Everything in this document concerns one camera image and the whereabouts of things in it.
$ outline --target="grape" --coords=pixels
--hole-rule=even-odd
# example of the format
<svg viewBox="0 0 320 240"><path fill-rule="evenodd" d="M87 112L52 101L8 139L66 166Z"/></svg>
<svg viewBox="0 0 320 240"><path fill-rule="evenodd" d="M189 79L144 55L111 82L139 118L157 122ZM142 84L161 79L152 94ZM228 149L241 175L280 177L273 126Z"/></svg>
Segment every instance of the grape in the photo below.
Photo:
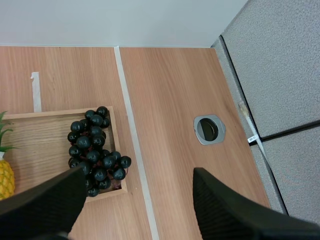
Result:
<svg viewBox="0 0 320 240"><path fill-rule="evenodd" d="M93 176L97 181L103 181L108 175L107 170L102 167L95 168L93 171Z"/></svg>
<svg viewBox="0 0 320 240"><path fill-rule="evenodd" d="M79 166L82 167L84 175L88 175L91 171L91 165L87 161L82 161L79 163Z"/></svg>
<svg viewBox="0 0 320 240"><path fill-rule="evenodd" d="M77 146L71 146L69 148L69 155L71 157L79 157L82 154L82 150Z"/></svg>
<svg viewBox="0 0 320 240"><path fill-rule="evenodd" d="M100 152L100 156L103 159L104 157L108 156L110 154L110 152L107 149L102 149L102 151Z"/></svg>
<svg viewBox="0 0 320 240"><path fill-rule="evenodd" d="M116 158L114 156L108 155L102 159L102 164L106 169L112 169L116 165Z"/></svg>
<svg viewBox="0 0 320 240"><path fill-rule="evenodd" d="M92 117L93 115L95 115L95 114L96 114L95 111L93 111L93 110L88 110L88 111L85 112L84 117L85 117L86 119L90 120L91 117Z"/></svg>
<svg viewBox="0 0 320 240"><path fill-rule="evenodd" d="M93 126L90 130L91 136L101 135L102 129L99 126Z"/></svg>
<svg viewBox="0 0 320 240"><path fill-rule="evenodd" d="M118 160L118 163L121 167L123 167L124 169L127 169L128 167L130 167L131 165L131 158L128 156L122 156L120 157L120 159Z"/></svg>
<svg viewBox="0 0 320 240"><path fill-rule="evenodd" d="M69 158L68 164L70 164L71 160L74 159L73 157Z"/></svg>
<svg viewBox="0 0 320 240"><path fill-rule="evenodd" d="M105 106L100 106L96 110L96 114L100 115L101 117L105 118L108 115L108 108Z"/></svg>
<svg viewBox="0 0 320 240"><path fill-rule="evenodd" d="M126 171L121 167L115 168L112 176L115 180L123 180L126 177Z"/></svg>
<svg viewBox="0 0 320 240"><path fill-rule="evenodd" d="M105 138L101 135L93 136L92 138L92 146L95 148L103 147L105 145Z"/></svg>
<svg viewBox="0 0 320 240"><path fill-rule="evenodd" d="M104 137L104 139L107 138L107 135L106 135L106 133L104 131L102 131L102 136Z"/></svg>
<svg viewBox="0 0 320 240"><path fill-rule="evenodd" d="M83 133L85 131L85 126L80 121L74 121L71 123L70 129L75 133Z"/></svg>
<svg viewBox="0 0 320 240"><path fill-rule="evenodd" d="M94 180L92 175L89 174L89 175L85 176L85 187L86 187L86 189L92 188L94 183L95 183L95 180Z"/></svg>
<svg viewBox="0 0 320 240"><path fill-rule="evenodd" d="M111 156L114 156L114 157L115 157L115 160L118 160L118 159L121 158L121 154L120 154L120 152L118 152L118 151L113 151L113 152L110 153L110 155L111 155Z"/></svg>
<svg viewBox="0 0 320 240"><path fill-rule="evenodd" d="M79 158L74 158L74 157L71 157L71 158L69 159L69 162L68 162L69 167L70 167L71 169L73 169L73 168L75 168L76 166L78 166L79 163L81 163L81 160L80 160Z"/></svg>
<svg viewBox="0 0 320 240"><path fill-rule="evenodd" d="M90 123L93 125L93 126L100 126L102 123L103 123L104 119L102 118L102 116L100 115L93 115L91 118L90 118Z"/></svg>
<svg viewBox="0 0 320 240"><path fill-rule="evenodd" d="M107 177L105 180L99 182L98 187L99 189L108 189L111 186L111 181L110 179Z"/></svg>
<svg viewBox="0 0 320 240"><path fill-rule="evenodd" d="M78 139L80 136L81 136L80 133L71 131L71 132L69 132L67 138L68 138L68 141L69 141L70 143L75 144L75 143L77 142L77 139Z"/></svg>
<svg viewBox="0 0 320 240"><path fill-rule="evenodd" d="M108 118L105 118L102 121L101 128L105 129L105 128L109 127L109 125L110 125L110 120Z"/></svg>
<svg viewBox="0 0 320 240"><path fill-rule="evenodd" d="M92 164L96 164L100 159L100 153L97 150L92 150L87 153L86 158Z"/></svg>
<svg viewBox="0 0 320 240"><path fill-rule="evenodd" d="M90 122L89 122L87 119L82 119L82 120L80 120L80 123L83 124L85 130L89 130L89 128L90 128Z"/></svg>
<svg viewBox="0 0 320 240"><path fill-rule="evenodd" d="M76 145L80 149L87 149L91 146L91 142L87 136L81 136L76 140Z"/></svg>
<svg viewBox="0 0 320 240"><path fill-rule="evenodd" d="M89 197L95 197L99 194L100 190L97 185L94 185L92 188L88 189L87 194Z"/></svg>

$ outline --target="masking tape strip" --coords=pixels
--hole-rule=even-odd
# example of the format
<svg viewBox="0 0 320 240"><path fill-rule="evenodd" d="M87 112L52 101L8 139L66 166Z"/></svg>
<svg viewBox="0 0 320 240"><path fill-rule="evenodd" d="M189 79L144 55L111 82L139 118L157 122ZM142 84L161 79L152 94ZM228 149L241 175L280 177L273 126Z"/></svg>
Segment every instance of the masking tape strip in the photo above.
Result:
<svg viewBox="0 0 320 240"><path fill-rule="evenodd" d="M159 240L159 233L158 233L155 213L154 213L154 209L152 207L152 201L151 201L150 191L149 191L149 187L148 187L146 171L145 171L144 162L142 159L142 154L141 154L136 124L135 124L134 114L133 114L133 110L132 110L132 106L131 106L131 101L130 101L130 96L129 96L129 92L128 92L125 72L124 72L124 68L122 65L119 46L114 47L114 55L115 55L116 66L118 69L118 75L119 75L119 79L120 79L120 83L121 83L122 95L123 95L123 99L124 99L126 114L127 114L128 121L129 121L131 138L132 138L136 163L138 166L141 187L142 187L142 193L143 193L143 197L144 197L146 214L147 214L147 217L149 220L149 226L150 226L150 231L151 231L151 235L152 235L152 240Z"/></svg>
<svg viewBox="0 0 320 240"><path fill-rule="evenodd" d="M32 81L32 96L33 96L33 112L41 113L41 94L40 94L40 80L39 80L39 72L31 73Z"/></svg>

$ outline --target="desk surface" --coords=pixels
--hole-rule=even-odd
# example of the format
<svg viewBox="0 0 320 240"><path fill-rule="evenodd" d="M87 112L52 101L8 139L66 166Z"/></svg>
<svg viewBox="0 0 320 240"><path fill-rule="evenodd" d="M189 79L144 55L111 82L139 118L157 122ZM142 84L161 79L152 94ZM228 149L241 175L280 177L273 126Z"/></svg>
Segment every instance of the desk surface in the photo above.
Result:
<svg viewBox="0 0 320 240"><path fill-rule="evenodd" d="M192 200L194 167L269 206L215 50L120 52L160 239L201 239ZM33 111L32 72L39 72L42 111L114 107L121 150L133 160L129 193L86 203L72 237L150 240L114 49L3 46L0 60L0 112ZM193 120L207 114L224 122L223 143L204 146L197 140Z"/></svg>

